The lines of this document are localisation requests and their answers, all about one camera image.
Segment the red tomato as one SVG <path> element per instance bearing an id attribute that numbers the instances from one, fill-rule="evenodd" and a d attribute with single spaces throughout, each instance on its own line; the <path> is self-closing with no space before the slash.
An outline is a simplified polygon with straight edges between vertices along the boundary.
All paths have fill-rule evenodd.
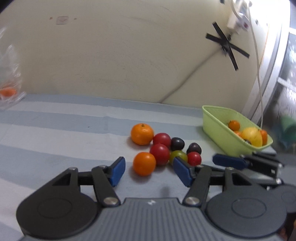
<path id="1" fill-rule="evenodd" d="M 162 144 L 169 148 L 171 146 L 171 137 L 167 133 L 158 133 L 154 136 L 152 142 L 153 145 Z"/>
<path id="2" fill-rule="evenodd" d="M 165 166 L 170 159 L 170 150 L 163 144 L 155 144 L 150 153 L 154 156 L 158 166 Z"/>
<path id="3" fill-rule="evenodd" d="M 201 155 L 198 152 L 190 152 L 187 154 L 188 164 L 191 166 L 198 166 L 202 162 Z"/>

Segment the green tomato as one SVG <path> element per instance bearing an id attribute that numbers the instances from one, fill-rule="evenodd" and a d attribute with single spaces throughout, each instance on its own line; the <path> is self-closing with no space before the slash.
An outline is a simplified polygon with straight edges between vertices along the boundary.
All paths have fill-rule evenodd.
<path id="1" fill-rule="evenodd" d="M 188 156 L 186 153 L 184 153 L 183 151 L 181 150 L 175 150 L 175 151 L 172 151 L 170 153 L 170 159 L 169 159 L 169 163 L 172 165 L 173 162 L 174 162 L 174 159 L 176 157 L 180 157 L 182 160 L 184 160 L 185 162 L 188 161 Z"/>

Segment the dark purple plum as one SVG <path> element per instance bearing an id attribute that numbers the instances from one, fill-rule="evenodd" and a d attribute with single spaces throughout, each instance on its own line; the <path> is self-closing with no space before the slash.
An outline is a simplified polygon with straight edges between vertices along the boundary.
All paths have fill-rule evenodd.
<path id="1" fill-rule="evenodd" d="M 197 153 L 201 154 L 202 153 L 202 149 L 201 149 L 201 147 L 200 147 L 199 144 L 197 144 L 197 143 L 191 143 L 188 146 L 186 153 L 189 154 L 191 152 L 197 152 Z"/>
<path id="2" fill-rule="evenodd" d="M 185 142 L 183 139 L 178 137 L 174 137 L 171 139 L 171 145 L 170 145 L 171 151 L 181 151 L 182 149 L 184 149 L 184 146 L 185 146 Z"/>

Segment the orange mandarin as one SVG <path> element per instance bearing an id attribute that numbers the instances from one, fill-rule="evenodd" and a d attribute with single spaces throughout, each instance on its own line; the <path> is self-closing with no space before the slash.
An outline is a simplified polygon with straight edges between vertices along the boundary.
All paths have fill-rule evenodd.
<path id="1" fill-rule="evenodd" d="M 139 176 L 149 176 L 156 168 L 156 159 L 149 152 L 140 152 L 135 156 L 132 167 Z"/>
<path id="2" fill-rule="evenodd" d="M 229 129 L 231 129 L 234 132 L 237 132 L 240 130 L 240 122 L 237 120 L 231 120 L 228 123 Z"/>
<path id="3" fill-rule="evenodd" d="M 260 130 L 261 136 L 262 136 L 262 146 L 265 146 L 268 141 L 268 133 L 265 130 Z"/>
<path id="4" fill-rule="evenodd" d="M 154 137 L 154 130 L 146 123 L 139 123 L 130 132 L 132 141 L 140 146 L 149 145 Z"/>

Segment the yellow lemon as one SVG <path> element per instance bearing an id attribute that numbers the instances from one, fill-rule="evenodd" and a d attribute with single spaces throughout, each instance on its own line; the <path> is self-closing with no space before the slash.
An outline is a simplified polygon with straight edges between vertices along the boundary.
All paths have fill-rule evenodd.
<path id="1" fill-rule="evenodd" d="M 248 127 L 241 132 L 241 138 L 247 140 L 255 147 L 261 147 L 263 144 L 262 135 L 258 128 Z"/>

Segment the small mandarin in basket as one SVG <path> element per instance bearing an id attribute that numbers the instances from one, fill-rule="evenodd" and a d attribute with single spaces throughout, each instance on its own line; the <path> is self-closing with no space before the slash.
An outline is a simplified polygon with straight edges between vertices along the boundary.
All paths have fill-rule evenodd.
<path id="1" fill-rule="evenodd" d="M 238 137 L 242 138 L 242 133 L 241 133 L 240 131 L 234 131 L 234 133 L 235 133 Z"/>

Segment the green object behind glass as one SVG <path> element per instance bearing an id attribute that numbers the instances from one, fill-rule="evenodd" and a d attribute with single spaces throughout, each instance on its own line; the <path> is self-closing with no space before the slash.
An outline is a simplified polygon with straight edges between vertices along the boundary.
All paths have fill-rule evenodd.
<path id="1" fill-rule="evenodd" d="M 295 118 L 293 116 L 278 116 L 277 138 L 284 149 L 289 149 L 295 144 Z"/>

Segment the light green plastic basket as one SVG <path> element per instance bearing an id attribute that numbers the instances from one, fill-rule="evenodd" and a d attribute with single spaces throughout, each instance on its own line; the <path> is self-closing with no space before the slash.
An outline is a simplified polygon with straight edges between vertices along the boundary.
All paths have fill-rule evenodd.
<path id="1" fill-rule="evenodd" d="M 241 154 L 252 154 L 254 151 L 262 151 L 273 144 L 272 137 L 268 134 L 268 141 L 265 146 L 255 147 L 249 141 L 238 137 L 228 127 L 231 120 L 240 122 L 240 132 L 248 127 L 261 128 L 234 109 L 220 106 L 204 105 L 203 111 L 203 131 L 214 143 L 229 156 L 239 157 Z"/>

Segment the frosted glass door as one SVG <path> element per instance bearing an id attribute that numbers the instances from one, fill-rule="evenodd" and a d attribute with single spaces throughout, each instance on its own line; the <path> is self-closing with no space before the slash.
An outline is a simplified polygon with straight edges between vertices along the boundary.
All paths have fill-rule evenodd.
<path id="1" fill-rule="evenodd" d="M 278 116 L 295 118 L 295 28 L 282 27 L 274 47 L 266 47 L 264 54 L 259 73 L 261 87 L 254 83 L 242 113 L 263 125 L 273 138 L 274 149 L 295 154 L 295 144 L 284 149 L 277 136 Z"/>

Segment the striped blue bed sheet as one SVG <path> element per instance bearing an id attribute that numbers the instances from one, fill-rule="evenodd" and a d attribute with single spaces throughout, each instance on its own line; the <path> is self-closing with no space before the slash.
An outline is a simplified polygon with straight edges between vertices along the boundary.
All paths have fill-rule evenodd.
<path id="1" fill-rule="evenodd" d="M 132 127 L 146 123 L 155 133 L 179 137 L 202 148 L 202 161 L 212 164 L 220 148 L 204 133 L 199 108 L 68 95 L 28 95 L 1 112 L 1 240 L 19 240 L 18 205 L 31 193 L 70 167 L 90 171 L 126 160 L 115 191 L 127 197 L 183 199 L 187 189 L 171 167 L 148 177 L 132 169 L 134 157 L 148 146 L 130 139 Z"/>

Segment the black tape cross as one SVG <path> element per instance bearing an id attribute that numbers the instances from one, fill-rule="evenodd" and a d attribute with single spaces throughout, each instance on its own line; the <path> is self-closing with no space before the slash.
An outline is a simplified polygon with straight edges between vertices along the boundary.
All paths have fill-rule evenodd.
<path id="1" fill-rule="evenodd" d="M 230 40 L 231 40 L 231 35 L 229 34 L 228 36 L 226 36 L 223 31 L 221 30 L 221 28 L 218 26 L 218 24 L 216 22 L 212 23 L 216 33 L 219 35 L 219 37 L 216 37 L 214 35 L 211 35 L 209 33 L 206 34 L 206 39 L 211 40 L 217 44 L 219 44 L 223 50 L 223 52 L 225 54 L 228 54 L 232 65 L 234 67 L 235 71 L 238 71 L 238 65 L 236 62 L 236 59 L 234 57 L 234 54 L 232 52 L 232 50 L 237 51 L 238 53 L 242 54 L 244 57 L 249 58 L 250 54 L 248 54 L 247 52 L 245 52 L 243 49 L 237 47 L 236 45 L 233 45 Z"/>

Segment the orange fruit in bag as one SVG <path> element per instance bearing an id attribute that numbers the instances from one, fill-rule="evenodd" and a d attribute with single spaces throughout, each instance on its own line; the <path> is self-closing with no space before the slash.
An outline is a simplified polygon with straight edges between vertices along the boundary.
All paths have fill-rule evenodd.
<path id="1" fill-rule="evenodd" d="M 0 90 L 0 95 L 3 97 L 12 97 L 17 94 L 17 90 L 15 88 L 3 88 Z"/>

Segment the clear plastic bag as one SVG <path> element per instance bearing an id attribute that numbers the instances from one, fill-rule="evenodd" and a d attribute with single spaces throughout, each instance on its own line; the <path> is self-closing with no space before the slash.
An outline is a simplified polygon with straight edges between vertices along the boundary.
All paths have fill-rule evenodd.
<path id="1" fill-rule="evenodd" d="M 22 75 L 18 53 L 12 44 L 3 44 L 7 28 L 1 28 L 1 89 L 15 88 L 17 94 L 12 97 L 1 96 L 1 111 L 11 108 L 25 98 L 26 92 L 22 91 Z"/>

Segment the white power strip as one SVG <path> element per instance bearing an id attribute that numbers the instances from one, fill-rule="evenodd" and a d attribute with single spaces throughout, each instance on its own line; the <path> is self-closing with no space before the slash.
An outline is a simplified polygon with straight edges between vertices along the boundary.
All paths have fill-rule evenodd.
<path id="1" fill-rule="evenodd" d="M 251 1 L 230 1 L 232 13 L 229 16 L 227 29 L 231 34 L 239 34 L 241 30 L 248 31 L 250 28 L 249 7 Z"/>

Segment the wall sticker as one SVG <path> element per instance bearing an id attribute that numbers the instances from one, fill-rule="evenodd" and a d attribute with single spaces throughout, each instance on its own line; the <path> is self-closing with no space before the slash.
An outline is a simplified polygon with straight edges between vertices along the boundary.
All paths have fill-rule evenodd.
<path id="1" fill-rule="evenodd" d="M 65 25 L 68 23 L 69 16 L 58 16 L 56 19 L 56 25 Z"/>

